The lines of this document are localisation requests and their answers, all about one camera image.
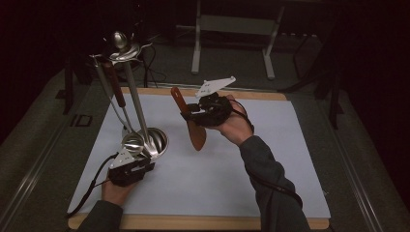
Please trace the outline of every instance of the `gray sleeve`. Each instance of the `gray sleeve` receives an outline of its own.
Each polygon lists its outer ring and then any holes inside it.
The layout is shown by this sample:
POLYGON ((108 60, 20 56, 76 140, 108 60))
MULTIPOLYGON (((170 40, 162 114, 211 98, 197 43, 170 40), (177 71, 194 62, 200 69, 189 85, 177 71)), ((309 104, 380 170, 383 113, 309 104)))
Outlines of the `gray sleeve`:
POLYGON ((99 200, 78 227, 78 232, 119 231, 123 209, 113 203, 99 200))
MULTIPOLYGON (((245 167, 264 182, 295 190, 284 177, 283 166, 275 161, 269 146, 258 136, 252 136, 239 147, 245 167)), ((250 178, 256 191, 262 231, 310 231, 308 221, 298 202, 291 196, 268 188, 250 178)))

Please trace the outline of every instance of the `white paper sheet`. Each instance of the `white paper sheet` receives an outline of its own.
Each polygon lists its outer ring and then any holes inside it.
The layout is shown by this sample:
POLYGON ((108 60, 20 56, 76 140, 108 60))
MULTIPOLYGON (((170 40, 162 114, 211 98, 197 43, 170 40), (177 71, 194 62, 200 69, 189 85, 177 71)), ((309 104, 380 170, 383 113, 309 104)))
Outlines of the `white paper sheet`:
MULTIPOLYGON (((145 175, 125 206, 125 214, 259 217, 254 190, 244 169, 239 149, 214 130, 200 152, 190 143, 187 123, 170 96, 140 95, 148 127, 168 135, 169 146, 145 175)), ((131 96, 126 94, 128 114, 139 130, 131 96)), ((197 103, 185 97, 187 103, 197 103)), ((304 201, 307 218, 330 218, 295 110, 290 101, 239 100, 259 135, 271 147, 304 201)), ((71 212, 90 185, 99 166, 120 149, 122 125, 112 107, 107 110, 94 148, 79 180, 69 208, 71 212)), ((105 177, 102 173, 99 182, 105 177)), ((95 188, 82 213, 91 211, 100 199, 95 188)))

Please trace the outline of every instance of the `table leg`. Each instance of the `table leg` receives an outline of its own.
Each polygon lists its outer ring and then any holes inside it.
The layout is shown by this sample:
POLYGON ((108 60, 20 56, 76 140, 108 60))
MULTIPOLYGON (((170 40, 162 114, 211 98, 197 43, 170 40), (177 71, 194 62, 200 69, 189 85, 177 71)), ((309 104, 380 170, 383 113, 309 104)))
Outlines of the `table leg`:
POLYGON ((269 41, 269 44, 266 48, 262 49, 262 55, 263 55, 263 61, 265 63, 266 74, 267 74, 268 79, 271 79, 271 80, 275 78, 274 68, 272 67, 272 61, 271 61, 271 51, 272 51, 272 47, 274 46, 275 38, 277 37, 277 34, 278 34, 278 29, 279 29, 281 18, 283 16, 283 12, 284 12, 284 7, 281 7, 278 13, 277 20, 274 24, 274 27, 272 28, 271 39, 269 41))
POLYGON ((199 73, 199 62, 201 59, 201 1, 196 1, 196 26, 195 26, 195 48, 193 49, 193 59, 192 59, 192 74, 199 73))

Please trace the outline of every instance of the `metal frame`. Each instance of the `metal frame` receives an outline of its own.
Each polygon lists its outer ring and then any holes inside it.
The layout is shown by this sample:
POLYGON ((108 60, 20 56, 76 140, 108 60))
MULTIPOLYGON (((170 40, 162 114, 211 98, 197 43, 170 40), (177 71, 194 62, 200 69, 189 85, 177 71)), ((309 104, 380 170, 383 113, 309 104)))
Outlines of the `metal frame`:
POLYGON ((199 73, 199 63, 201 58, 201 30, 246 33, 254 35, 267 35, 271 37, 268 45, 262 49, 262 55, 265 63, 267 78, 274 79, 275 73, 270 55, 278 34, 283 12, 284 7, 281 6, 276 20, 208 15, 201 14, 201 0, 197 0, 195 47, 193 50, 191 72, 193 74, 199 73))

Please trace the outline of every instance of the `hand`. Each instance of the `hand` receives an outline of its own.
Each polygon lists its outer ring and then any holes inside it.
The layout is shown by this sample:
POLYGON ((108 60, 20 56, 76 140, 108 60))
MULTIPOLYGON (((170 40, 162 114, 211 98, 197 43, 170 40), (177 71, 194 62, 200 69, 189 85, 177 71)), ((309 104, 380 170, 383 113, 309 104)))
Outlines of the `hand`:
POLYGON ((122 206, 135 186, 136 183, 133 183, 127 187, 119 187, 112 184, 111 181, 107 181, 102 184, 102 200, 122 206))
MULTIPOLYGON (((236 102, 232 95, 226 96, 232 107, 239 112, 245 114, 245 110, 236 102)), ((218 130, 229 141, 240 146, 245 140, 253 136, 252 129, 247 121, 239 114, 232 112, 230 117, 221 125, 217 127, 210 127, 209 129, 218 130)))

